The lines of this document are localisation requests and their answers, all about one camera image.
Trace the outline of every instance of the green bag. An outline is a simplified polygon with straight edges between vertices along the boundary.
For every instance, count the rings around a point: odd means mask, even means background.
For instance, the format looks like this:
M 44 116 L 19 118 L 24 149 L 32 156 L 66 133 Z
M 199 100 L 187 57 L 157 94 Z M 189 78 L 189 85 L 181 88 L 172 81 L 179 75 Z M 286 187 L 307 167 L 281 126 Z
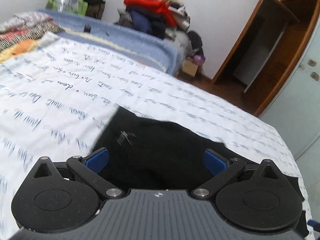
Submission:
M 54 0 L 48 0 L 48 3 L 45 7 L 46 9 L 57 9 L 57 2 Z M 73 11 L 73 13 L 78 15 L 85 16 L 85 13 L 87 12 L 88 3 L 83 0 L 78 0 L 78 9 Z

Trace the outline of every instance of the mattress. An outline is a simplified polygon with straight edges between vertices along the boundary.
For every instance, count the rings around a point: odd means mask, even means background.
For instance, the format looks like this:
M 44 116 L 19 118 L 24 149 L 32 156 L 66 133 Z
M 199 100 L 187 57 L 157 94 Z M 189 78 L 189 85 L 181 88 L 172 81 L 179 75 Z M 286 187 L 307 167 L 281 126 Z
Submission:
M 272 159 L 284 174 L 299 178 L 311 219 L 300 171 L 273 127 L 123 54 L 57 38 L 0 64 L 0 239 L 18 230 L 11 201 L 38 158 L 86 156 L 118 106 L 176 122 L 254 162 Z M 307 239 L 314 239 L 308 228 Z
M 157 62 L 158 64 L 153 64 L 153 67 L 162 72 L 174 75 L 179 69 L 181 55 L 170 42 L 90 17 L 59 13 L 56 10 L 48 9 L 40 11 L 51 15 L 55 23 L 74 31 L 83 32 L 84 26 L 89 24 L 91 26 L 90 34 L 110 41 L 109 46 L 114 45 L 113 48 L 122 48 L 122 51 L 127 50 L 131 54 L 135 52 L 140 54 L 143 59 L 149 58 L 151 61 Z

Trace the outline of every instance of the striped cloth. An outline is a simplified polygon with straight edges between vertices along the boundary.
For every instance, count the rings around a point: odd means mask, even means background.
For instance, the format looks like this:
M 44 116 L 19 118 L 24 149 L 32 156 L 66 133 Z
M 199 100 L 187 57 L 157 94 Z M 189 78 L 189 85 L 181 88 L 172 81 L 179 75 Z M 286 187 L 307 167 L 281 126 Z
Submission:
M 64 31 L 63 28 L 51 22 L 38 23 L 34 27 L 22 31 L 6 33 L 0 37 L 0 52 L 7 49 L 20 41 L 28 39 L 38 40 L 46 32 L 58 33 Z

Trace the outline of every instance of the red cloth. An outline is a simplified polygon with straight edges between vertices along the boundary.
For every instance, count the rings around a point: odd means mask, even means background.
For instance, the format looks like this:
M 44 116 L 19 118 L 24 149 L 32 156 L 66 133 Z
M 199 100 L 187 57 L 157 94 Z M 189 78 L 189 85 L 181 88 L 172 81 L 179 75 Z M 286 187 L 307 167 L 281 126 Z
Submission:
M 161 14 L 169 27 L 173 28 L 177 26 L 177 22 L 173 18 L 171 12 L 169 11 L 169 5 L 165 1 L 159 0 L 124 0 L 124 4 L 127 7 L 139 6 L 143 7 L 153 13 Z

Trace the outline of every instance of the black bag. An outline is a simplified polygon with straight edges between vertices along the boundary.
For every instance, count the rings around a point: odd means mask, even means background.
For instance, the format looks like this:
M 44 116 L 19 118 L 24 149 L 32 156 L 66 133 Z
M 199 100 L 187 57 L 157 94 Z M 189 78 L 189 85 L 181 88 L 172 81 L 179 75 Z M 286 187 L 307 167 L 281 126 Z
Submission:
M 88 3 L 86 16 L 101 20 L 106 1 L 104 0 L 83 0 Z

